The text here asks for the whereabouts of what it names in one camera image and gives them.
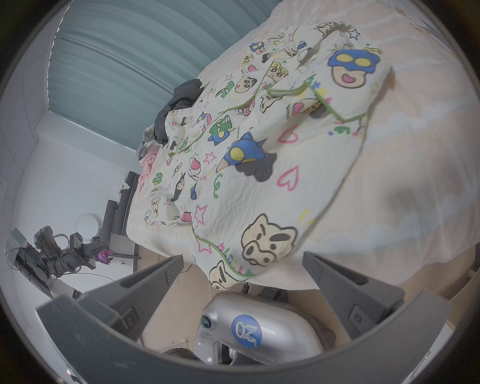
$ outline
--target gray cloth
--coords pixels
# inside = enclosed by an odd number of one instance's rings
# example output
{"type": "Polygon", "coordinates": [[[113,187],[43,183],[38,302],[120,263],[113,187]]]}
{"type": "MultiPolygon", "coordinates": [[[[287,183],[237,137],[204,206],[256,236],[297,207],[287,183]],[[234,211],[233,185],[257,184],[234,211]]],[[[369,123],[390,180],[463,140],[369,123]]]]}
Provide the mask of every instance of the gray cloth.
{"type": "Polygon", "coordinates": [[[154,139],[154,125],[151,125],[150,127],[146,128],[143,135],[142,135],[142,143],[137,149],[137,159],[140,161],[143,159],[147,153],[146,145],[151,142],[154,139]]]}
{"type": "Polygon", "coordinates": [[[162,145],[168,143],[165,132],[165,119],[170,111],[191,108],[203,92],[202,82],[192,79],[179,85],[173,91],[172,99],[158,113],[155,120],[154,140],[162,145]]]}

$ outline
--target pink star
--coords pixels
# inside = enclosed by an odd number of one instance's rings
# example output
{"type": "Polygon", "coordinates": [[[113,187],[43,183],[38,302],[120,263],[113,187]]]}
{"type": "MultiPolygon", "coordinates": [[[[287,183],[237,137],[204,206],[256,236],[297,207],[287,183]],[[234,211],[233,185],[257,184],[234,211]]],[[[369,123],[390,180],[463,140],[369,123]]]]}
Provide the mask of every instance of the pink star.
{"type": "Polygon", "coordinates": [[[208,246],[208,248],[202,248],[202,245],[201,245],[201,243],[198,241],[198,239],[195,239],[195,240],[197,240],[198,252],[208,252],[208,253],[212,253],[212,248],[210,247],[210,245],[208,246]]]}
{"type": "Polygon", "coordinates": [[[213,151],[210,153],[206,153],[204,163],[210,164],[210,162],[215,159],[216,159],[216,156],[213,154],[213,151]]]}
{"type": "Polygon", "coordinates": [[[200,207],[199,205],[197,205],[197,208],[196,208],[196,210],[195,210],[195,214],[193,215],[193,217],[195,218],[195,220],[197,220],[197,225],[195,226],[195,228],[197,228],[199,224],[205,225],[205,223],[204,223],[204,215],[205,215],[205,211],[206,211],[206,210],[207,210],[207,206],[200,207]]]}

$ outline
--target teal curtain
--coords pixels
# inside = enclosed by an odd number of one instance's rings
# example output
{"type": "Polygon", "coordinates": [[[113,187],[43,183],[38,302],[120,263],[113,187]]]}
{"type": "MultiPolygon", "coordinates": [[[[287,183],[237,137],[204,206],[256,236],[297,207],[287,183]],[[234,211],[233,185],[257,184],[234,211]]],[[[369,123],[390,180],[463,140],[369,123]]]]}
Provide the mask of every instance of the teal curtain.
{"type": "Polygon", "coordinates": [[[181,83],[259,26],[278,0],[74,0],[48,66],[48,109],[137,148],[181,83]]]}

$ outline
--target floor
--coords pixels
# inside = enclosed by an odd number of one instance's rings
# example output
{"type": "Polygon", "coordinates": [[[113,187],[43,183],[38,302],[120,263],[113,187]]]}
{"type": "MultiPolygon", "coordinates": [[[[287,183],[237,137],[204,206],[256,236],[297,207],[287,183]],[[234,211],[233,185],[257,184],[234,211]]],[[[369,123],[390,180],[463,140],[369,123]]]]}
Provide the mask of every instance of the floor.
{"type": "MultiPolygon", "coordinates": [[[[143,247],[140,247],[139,255],[139,270],[165,259],[143,247]]],[[[468,270],[473,262],[472,248],[448,263],[426,265],[400,285],[405,291],[405,301],[409,301],[422,288],[447,299],[452,298],[468,282],[468,270]]],[[[238,284],[231,290],[240,292],[241,288],[242,285],[238,284]]],[[[249,293],[256,296],[262,289],[261,286],[250,284],[249,293]]],[[[180,346],[192,349],[202,311],[218,292],[210,286],[199,267],[186,263],[144,330],[145,346],[159,352],[180,346]]],[[[289,291],[288,302],[332,329],[336,334],[336,348],[350,342],[339,319],[320,291],[289,291]]]]}

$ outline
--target bed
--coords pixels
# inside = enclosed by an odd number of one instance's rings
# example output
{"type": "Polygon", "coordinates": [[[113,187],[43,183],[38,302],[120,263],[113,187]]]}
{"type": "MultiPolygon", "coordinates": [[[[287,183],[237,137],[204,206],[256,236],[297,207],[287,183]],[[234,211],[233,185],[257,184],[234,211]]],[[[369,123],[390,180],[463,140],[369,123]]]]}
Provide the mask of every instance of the bed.
{"type": "MultiPolygon", "coordinates": [[[[281,28],[331,20],[381,36],[373,41],[393,70],[371,106],[360,155],[335,197],[288,257],[249,280],[258,285],[317,289],[301,265],[304,251],[400,284],[424,265],[448,262],[480,240],[479,101],[435,30],[400,3],[284,0],[198,78],[213,84],[225,77],[238,67],[245,47],[281,28]]],[[[160,149],[151,175],[167,159],[168,151],[160,149]]],[[[146,226],[146,201],[141,192],[133,197],[128,237],[153,252],[183,254],[194,263],[191,228],[146,226]]]]}

